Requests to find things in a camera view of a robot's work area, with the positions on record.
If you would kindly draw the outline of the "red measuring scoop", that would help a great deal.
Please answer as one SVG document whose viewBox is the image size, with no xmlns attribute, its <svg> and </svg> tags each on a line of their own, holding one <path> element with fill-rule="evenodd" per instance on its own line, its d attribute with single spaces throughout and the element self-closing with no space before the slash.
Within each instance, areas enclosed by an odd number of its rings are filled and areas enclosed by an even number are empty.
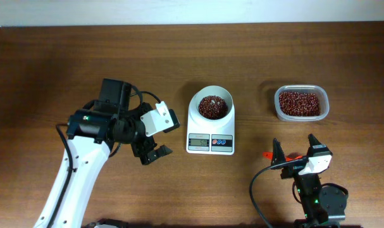
<svg viewBox="0 0 384 228">
<path fill-rule="evenodd" d="M 263 152 L 263 156 L 269 160 L 272 160 L 272 157 L 273 157 L 273 153 L 272 152 Z M 285 157 L 286 161 L 289 162 L 289 161 L 292 161 L 292 160 L 298 160 L 298 159 L 301 159 L 303 156 L 302 155 L 299 155 L 299 156 L 295 156 L 293 157 L 293 155 L 288 155 Z"/>
</svg>

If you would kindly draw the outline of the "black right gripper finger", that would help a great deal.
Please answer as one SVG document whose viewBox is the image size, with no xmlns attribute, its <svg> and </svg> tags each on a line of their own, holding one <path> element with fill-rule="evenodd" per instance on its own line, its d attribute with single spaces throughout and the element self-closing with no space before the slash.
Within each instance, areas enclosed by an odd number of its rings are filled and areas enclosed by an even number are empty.
<svg viewBox="0 0 384 228">
<path fill-rule="evenodd" d="M 313 156 L 318 150 L 319 150 L 319 145 L 321 143 L 317 140 L 317 138 L 313 134 L 308 135 L 308 141 L 309 141 L 309 148 L 307 151 L 307 156 Z"/>
<path fill-rule="evenodd" d="M 277 138 L 273 139 L 273 154 L 271 157 L 272 169 L 281 169 L 281 164 L 286 162 L 284 152 Z"/>
</svg>

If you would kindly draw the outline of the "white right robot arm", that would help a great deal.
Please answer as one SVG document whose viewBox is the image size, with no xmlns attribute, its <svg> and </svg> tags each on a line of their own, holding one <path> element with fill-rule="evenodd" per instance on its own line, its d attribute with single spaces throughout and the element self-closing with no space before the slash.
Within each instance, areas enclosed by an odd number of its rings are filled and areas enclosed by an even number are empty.
<svg viewBox="0 0 384 228">
<path fill-rule="evenodd" d="M 293 178 L 305 218 L 297 219 L 295 227 L 339 227 L 345 220 L 345 208 L 349 192 L 333 183 L 322 184 L 319 174 L 326 171 L 333 156 L 327 145 L 319 142 L 312 134 L 308 135 L 307 154 L 288 159 L 277 139 L 273 140 L 271 168 L 282 171 L 281 178 Z"/>
</svg>

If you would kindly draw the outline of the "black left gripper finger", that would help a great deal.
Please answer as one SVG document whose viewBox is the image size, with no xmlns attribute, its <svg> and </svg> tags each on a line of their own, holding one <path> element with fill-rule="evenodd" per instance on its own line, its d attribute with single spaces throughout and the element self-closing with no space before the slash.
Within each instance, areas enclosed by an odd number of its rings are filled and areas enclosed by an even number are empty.
<svg viewBox="0 0 384 228">
<path fill-rule="evenodd" d="M 145 153 L 140 156 L 140 161 L 142 165 L 149 165 L 159 158 L 157 152 L 155 150 Z"/>
<path fill-rule="evenodd" d="M 160 146 L 157 150 L 156 150 L 156 156 L 158 157 L 158 158 L 161 158 L 161 157 L 164 157 L 164 156 L 166 156 L 166 155 L 169 155 L 169 154 L 171 154 L 173 151 L 170 149 L 170 148 L 168 148 L 167 146 L 165 146 L 165 145 L 162 145 L 162 146 Z"/>
</svg>

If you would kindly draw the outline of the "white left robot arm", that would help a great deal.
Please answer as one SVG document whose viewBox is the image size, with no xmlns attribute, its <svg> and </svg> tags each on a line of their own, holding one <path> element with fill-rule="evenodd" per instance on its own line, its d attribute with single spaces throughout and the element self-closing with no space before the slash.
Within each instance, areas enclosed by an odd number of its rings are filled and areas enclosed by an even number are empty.
<svg viewBox="0 0 384 228">
<path fill-rule="evenodd" d="M 142 165 L 171 153 L 154 134 L 180 125 L 164 102 L 141 103 L 129 110 L 118 103 L 93 100 L 68 119 L 59 132 L 65 147 L 61 166 L 36 227 L 80 227 L 99 172 L 122 144 L 129 144 Z"/>
</svg>

